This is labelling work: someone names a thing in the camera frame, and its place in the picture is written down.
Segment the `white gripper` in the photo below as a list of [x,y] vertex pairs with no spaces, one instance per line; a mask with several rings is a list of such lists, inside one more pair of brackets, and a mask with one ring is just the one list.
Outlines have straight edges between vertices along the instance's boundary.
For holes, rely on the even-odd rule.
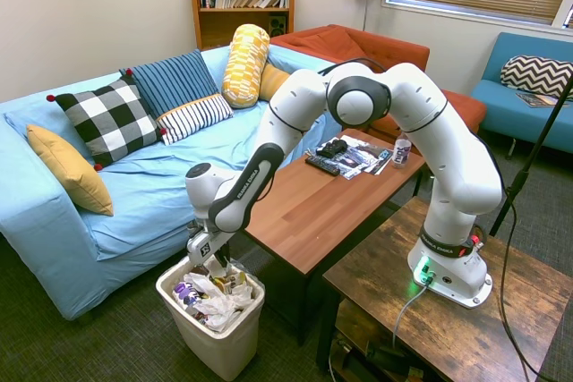
[[[186,244],[189,262],[193,266],[203,265],[204,262],[216,251],[220,250],[224,244],[224,232],[210,233],[206,231],[200,231],[194,235],[191,235]],[[227,268],[229,264],[228,251],[222,251],[221,255],[216,252],[214,257],[220,266]]]

